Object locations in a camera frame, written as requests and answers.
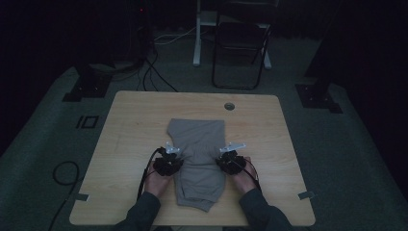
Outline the person's right hand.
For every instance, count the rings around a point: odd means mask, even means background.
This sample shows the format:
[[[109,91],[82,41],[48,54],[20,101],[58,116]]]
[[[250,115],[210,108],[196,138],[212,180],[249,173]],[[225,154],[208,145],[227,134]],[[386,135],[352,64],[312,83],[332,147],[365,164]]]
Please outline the person's right hand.
[[[231,175],[235,187],[241,194],[246,194],[253,189],[257,189],[255,183],[256,170],[251,163],[250,157],[245,157],[246,166],[244,170],[238,174]]]

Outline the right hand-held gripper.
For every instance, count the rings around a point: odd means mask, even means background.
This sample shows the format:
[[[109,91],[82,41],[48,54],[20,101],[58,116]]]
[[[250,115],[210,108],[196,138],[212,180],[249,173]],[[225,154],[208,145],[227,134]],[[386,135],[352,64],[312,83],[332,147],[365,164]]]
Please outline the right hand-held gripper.
[[[244,143],[229,142],[219,150],[220,156],[216,159],[216,163],[222,171],[229,175],[234,175],[244,170],[246,160],[237,152],[241,148],[245,148]]]

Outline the black stand with base plate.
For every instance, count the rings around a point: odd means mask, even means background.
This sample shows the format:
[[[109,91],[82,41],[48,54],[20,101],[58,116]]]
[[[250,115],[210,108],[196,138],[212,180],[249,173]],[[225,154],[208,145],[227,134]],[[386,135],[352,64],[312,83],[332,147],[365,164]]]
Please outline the black stand with base plate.
[[[83,98],[104,98],[112,80],[112,75],[97,74],[89,64],[74,66],[79,77],[63,102],[80,102]]]
[[[327,35],[336,20],[338,12],[342,7],[344,0],[337,0],[337,6],[330,18],[327,28],[322,37],[320,47],[312,59],[306,74],[315,71],[318,75],[316,82],[313,85],[296,84],[295,88],[299,99],[302,103],[302,107],[305,109],[327,109],[331,114],[341,114],[342,108],[336,103],[329,92],[329,86],[333,81],[331,75],[327,75],[329,67],[329,59],[323,57],[323,53],[328,41]]]

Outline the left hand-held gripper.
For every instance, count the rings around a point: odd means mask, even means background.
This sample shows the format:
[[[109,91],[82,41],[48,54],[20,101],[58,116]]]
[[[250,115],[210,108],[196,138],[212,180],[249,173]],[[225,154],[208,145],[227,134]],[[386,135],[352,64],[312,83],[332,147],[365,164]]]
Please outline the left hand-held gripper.
[[[158,152],[161,154],[161,157],[155,159],[153,168],[161,176],[175,174],[184,163],[184,160],[179,157],[180,148],[172,146],[169,142],[164,147],[160,147]]]

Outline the person's left hand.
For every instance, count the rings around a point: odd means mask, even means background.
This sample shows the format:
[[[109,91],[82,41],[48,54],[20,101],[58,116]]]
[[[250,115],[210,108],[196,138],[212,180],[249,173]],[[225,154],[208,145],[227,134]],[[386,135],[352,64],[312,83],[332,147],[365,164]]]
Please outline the person's left hand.
[[[156,170],[149,171],[145,179],[144,190],[156,197],[161,197],[171,180],[171,176],[162,176]]]

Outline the grey pants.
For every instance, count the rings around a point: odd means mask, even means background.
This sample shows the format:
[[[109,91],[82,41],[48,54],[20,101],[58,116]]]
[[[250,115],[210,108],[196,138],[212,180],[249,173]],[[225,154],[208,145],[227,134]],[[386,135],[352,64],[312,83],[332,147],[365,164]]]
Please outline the grey pants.
[[[179,206],[209,212],[222,195],[225,174],[217,165],[220,149],[225,146],[223,120],[173,118],[167,127],[183,161],[175,174]]]

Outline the black folding chair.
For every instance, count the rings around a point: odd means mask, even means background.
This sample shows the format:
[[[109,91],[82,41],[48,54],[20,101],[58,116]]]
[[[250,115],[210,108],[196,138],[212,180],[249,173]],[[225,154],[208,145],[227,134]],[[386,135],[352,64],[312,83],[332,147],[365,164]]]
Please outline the black folding chair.
[[[220,89],[253,90],[261,81],[269,38],[278,15],[279,0],[225,0],[217,8],[212,61],[212,84]],[[250,86],[232,86],[217,81],[217,50],[253,52],[254,64],[261,58],[255,82]]]
[[[216,18],[217,18],[217,8],[218,5],[225,0],[221,0],[217,6],[212,11],[206,11],[201,9],[201,0],[196,0],[196,26],[195,26],[195,46],[193,53],[192,64],[194,66],[200,65],[200,54],[201,54],[201,32],[202,26],[209,26],[216,30]],[[271,69],[271,63],[268,57],[268,51],[266,60],[264,61],[265,69]]]

